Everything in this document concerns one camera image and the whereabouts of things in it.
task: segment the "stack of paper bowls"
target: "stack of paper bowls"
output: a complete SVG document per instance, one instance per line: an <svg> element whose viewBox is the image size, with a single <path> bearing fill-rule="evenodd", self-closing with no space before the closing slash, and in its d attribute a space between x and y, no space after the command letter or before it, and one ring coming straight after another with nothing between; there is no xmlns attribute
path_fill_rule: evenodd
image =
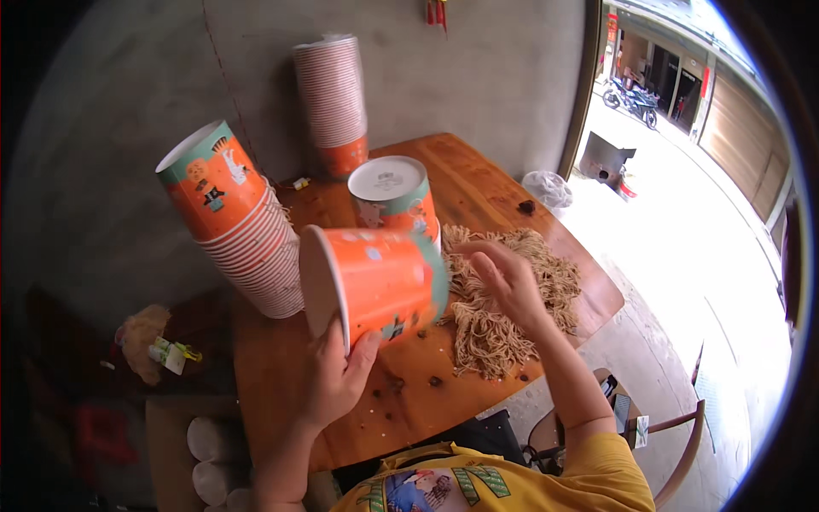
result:
<svg viewBox="0 0 819 512"><path fill-rule="evenodd" d="M299 238L227 123L199 129L156 172L196 242L262 314L286 318L304 307Z"/></svg>
<svg viewBox="0 0 819 512"><path fill-rule="evenodd" d="M301 97L315 145L334 178L367 161L367 114L358 39L326 36L293 48Z"/></svg>

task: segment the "hand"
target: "hand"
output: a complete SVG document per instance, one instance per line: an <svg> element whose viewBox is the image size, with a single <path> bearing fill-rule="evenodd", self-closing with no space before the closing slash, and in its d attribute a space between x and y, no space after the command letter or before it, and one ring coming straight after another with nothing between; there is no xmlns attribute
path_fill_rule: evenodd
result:
<svg viewBox="0 0 819 512"><path fill-rule="evenodd" d="M460 244L455 252L469 258L500 310L530 336L553 321L526 258L489 240Z"/></svg>
<svg viewBox="0 0 819 512"><path fill-rule="evenodd" d="M353 346L348 360L344 357L342 322L337 316L330 320L327 331L317 341L315 376L301 419L307 428L321 432L355 407L364 392L380 344L380 333L364 333Z"/></svg>

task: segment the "wooden table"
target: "wooden table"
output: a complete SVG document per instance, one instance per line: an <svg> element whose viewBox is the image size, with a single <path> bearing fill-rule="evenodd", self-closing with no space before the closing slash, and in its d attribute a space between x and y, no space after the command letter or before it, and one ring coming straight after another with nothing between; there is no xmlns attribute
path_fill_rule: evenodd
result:
<svg viewBox="0 0 819 512"><path fill-rule="evenodd" d="M572 342L579 346L623 306L622 294L586 249L544 207L533 215L518 204L533 197L497 165L452 134L438 134L370 152L375 158L412 156L429 173L435 211L444 224L476 231L530 227L543 235L555 255L580 270L581 295L575 300L579 324ZM341 183L314 180L299 191L279 194L298 232L305 224L325 228L355 225L354 212ZM519 375L486 381L476 374L452 374L454 326L432 326L425 338L384 347L359 404L319 436L310 470L352 464L399 450L442 432L519 391L543 370L530 361ZM308 373L309 339L303 313L272 320L238 298L233 305L233 354L239 404L254 461L274 444L279 429L300 405ZM521 379L526 375L527 382ZM438 377L439 386L430 385Z"/></svg>

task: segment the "yellow t-shirt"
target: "yellow t-shirt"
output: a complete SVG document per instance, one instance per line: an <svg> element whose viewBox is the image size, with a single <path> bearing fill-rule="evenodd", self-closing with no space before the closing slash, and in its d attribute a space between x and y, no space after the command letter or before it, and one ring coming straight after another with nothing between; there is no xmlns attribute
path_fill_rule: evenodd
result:
<svg viewBox="0 0 819 512"><path fill-rule="evenodd" d="M393 469L402 460L436 452L452 456ZM571 453L559 478L454 443L404 452L385 460L377 475L333 510L654 510L654 500L626 440L600 433Z"/></svg>

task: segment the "left hand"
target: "left hand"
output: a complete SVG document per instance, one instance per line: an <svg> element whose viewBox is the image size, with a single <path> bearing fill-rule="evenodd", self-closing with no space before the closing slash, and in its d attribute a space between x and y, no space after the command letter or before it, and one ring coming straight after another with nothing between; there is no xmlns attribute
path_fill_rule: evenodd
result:
<svg viewBox="0 0 819 512"><path fill-rule="evenodd" d="M316 373L302 418L306 427L320 432L355 407L367 385L380 344L380 333L364 333L347 359L342 322L337 316L330 320L324 335L317 341Z"/></svg>

